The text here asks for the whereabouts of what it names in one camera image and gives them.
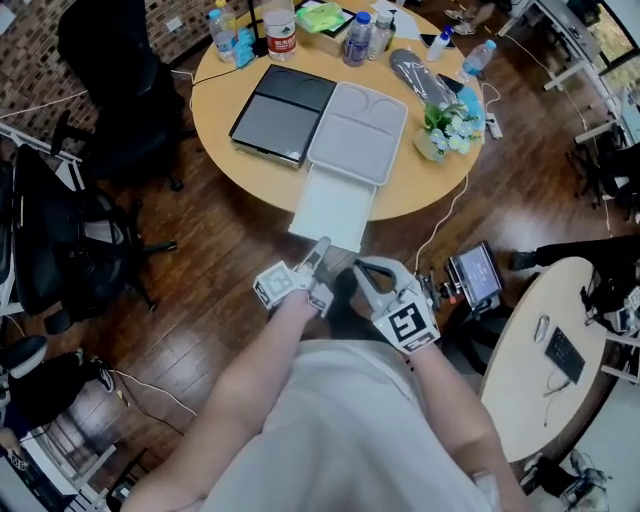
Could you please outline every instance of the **small bottle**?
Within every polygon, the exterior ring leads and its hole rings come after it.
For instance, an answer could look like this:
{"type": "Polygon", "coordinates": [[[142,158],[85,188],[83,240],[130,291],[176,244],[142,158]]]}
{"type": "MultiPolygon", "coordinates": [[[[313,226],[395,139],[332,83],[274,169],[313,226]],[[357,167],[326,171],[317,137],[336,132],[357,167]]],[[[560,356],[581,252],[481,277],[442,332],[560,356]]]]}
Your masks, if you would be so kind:
{"type": "Polygon", "coordinates": [[[376,24],[371,30],[371,42],[369,43],[369,51],[367,58],[376,60],[380,57],[387,47],[389,38],[391,37],[391,22],[393,14],[388,11],[382,11],[376,18],[376,24]]]}
{"type": "Polygon", "coordinates": [[[444,50],[449,44],[449,41],[451,41],[451,34],[453,34],[453,29],[449,25],[445,25],[442,34],[433,40],[433,44],[431,48],[429,48],[429,52],[427,53],[428,62],[434,62],[440,58],[442,50],[444,50]]]}
{"type": "Polygon", "coordinates": [[[462,69],[458,71],[458,78],[464,83],[471,80],[472,76],[477,76],[491,60],[496,43],[487,39],[484,44],[476,46],[473,51],[464,59],[462,69]]]}
{"type": "Polygon", "coordinates": [[[233,6],[227,3],[227,0],[216,0],[216,7],[222,12],[223,23],[227,26],[233,35],[236,35],[236,13],[233,6]]]}
{"type": "Polygon", "coordinates": [[[222,11],[214,9],[207,17],[209,18],[209,33],[218,50],[218,58],[222,62],[233,62],[233,39],[235,36],[224,23],[222,11]]]}
{"type": "Polygon", "coordinates": [[[348,66],[361,66],[367,58],[370,40],[371,15],[368,12],[359,12],[351,23],[349,35],[344,42],[342,61],[348,66]]]}

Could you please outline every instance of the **small screen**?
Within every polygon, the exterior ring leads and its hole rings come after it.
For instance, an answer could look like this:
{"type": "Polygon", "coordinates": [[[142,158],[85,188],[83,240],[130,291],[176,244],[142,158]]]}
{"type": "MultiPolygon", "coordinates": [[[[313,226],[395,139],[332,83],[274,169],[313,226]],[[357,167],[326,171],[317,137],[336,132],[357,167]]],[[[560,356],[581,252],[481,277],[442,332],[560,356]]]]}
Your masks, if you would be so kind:
{"type": "Polygon", "coordinates": [[[477,305],[501,290],[493,264],[484,246],[479,245],[468,252],[456,256],[463,279],[463,284],[470,293],[471,306],[477,305]]]}

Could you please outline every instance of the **sneaker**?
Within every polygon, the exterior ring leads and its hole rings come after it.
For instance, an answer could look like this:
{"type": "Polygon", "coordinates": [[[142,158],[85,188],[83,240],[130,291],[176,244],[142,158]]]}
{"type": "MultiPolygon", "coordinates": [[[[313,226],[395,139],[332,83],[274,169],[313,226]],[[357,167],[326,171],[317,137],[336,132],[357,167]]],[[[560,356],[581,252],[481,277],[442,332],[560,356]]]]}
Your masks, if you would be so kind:
{"type": "Polygon", "coordinates": [[[511,270],[525,270],[527,268],[533,268],[536,266],[536,253],[534,251],[529,252],[514,252],[511,255],[511,261],[509,262],[509,268],[511,270]]]}
{"type": "Polygon", "coordinates": [[[456,20],[456,21],[467,21],[467,19],[464,17],[464,13],[462,11],[450,11],[450,10],[445,10],[444,11],[444,15],[451,18],[452,20],[456,20]]]}
{"type": "Polygon", "coordinates": [[[463,23],[460,23],[460,25],[456,25],[455,27],[453,27],[453,31],[456,34],[460,34],[461,36],[472,36],[473,34],[476,33],[476,29],[466,21],[463,23]]]}

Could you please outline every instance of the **water bottle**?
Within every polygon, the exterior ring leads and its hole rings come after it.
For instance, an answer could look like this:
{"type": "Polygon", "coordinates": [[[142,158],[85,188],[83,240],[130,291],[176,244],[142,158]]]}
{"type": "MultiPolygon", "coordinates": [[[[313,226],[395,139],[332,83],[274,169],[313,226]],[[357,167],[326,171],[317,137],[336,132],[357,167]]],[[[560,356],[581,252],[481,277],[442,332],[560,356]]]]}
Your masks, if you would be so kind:
{"type": "Polygon", "coordinates": [[[453,34],[453,29],[449,25],[445,25],[442,34],[433,40],[433,44],[431,48],[429,48],[429,52],[427,53],[428,62],[433,62],[440,58],[442,50],[444,50],[449,44],[449,41],[451,41],[451,34],[453,34]]]}
{"type": "Polygon", "coordinates": [[[296,11],[293,0],[263,0],[262,20],[269,57],[289,60],[296,51],[296,11]]]}
{"type": "Polygon", "coordinates": [[[469,56],[464,59],[462,69],[458,71],[458,78],[464,83],[471,80],[472,76],[477,76],[491,60],[496,43],[487,39],[484,44],[476,46],[469,56]]]}
{"type": "Polygon", "coordinates": [[[391,22],[393,14],[388,11],[382,11],[376,18],[376,24],[371,30],[371,41],[369,42],[369,51],[367,58],[376,60],[382,55],[387,47],[387,43],[391,38],[391,22]]]}
{"type": "Polygon", "coordinates": [[[368,12],[359,12],[351,23],[349,35],[344,42],[343,62],[348,66],[361,66],[367,58],[370,40],[371,15],[368,12]]]}
{"type": "Polygon", "coordinates": [[[209,18],[209,32],[218,50],[218,58],[222,62],[233,62],[234,33],[228,29],[222,18],[220,9],[214,9],[207,16],[209,18]]]}
{"type": "Polygon", "coordinates": [[[216,7],[222,12],[223,25],[236,35],[236,13],[233,6],[227,3],[227,0],[216,0],[216,7]]]}

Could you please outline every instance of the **person's leg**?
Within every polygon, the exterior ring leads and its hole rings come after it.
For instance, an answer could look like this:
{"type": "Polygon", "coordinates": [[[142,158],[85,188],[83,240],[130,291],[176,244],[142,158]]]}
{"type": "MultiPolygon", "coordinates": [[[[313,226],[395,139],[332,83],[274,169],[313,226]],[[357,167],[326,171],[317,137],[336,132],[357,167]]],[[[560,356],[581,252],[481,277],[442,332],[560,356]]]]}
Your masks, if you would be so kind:
{"type": "Polygon", "coordinates": [[[353,270],[343,270],[334,282],[334,299],[327,313],[331,337],[336,340],[374,340],[387,342],[371,320],[360,316],[351,306],[358,289],[353,270]]]}
{"type": "Polygon", "coordinates": [[[584,258],[591,262],[600,273],[606,273],[608,265],[633,264],[640,259],[640,235],[553,244],[540,247],[535,252],[515,252],[511,257],[510,266],[512,270],[523,270],[536,265],[547,267],[571,256],[584,258]]]}

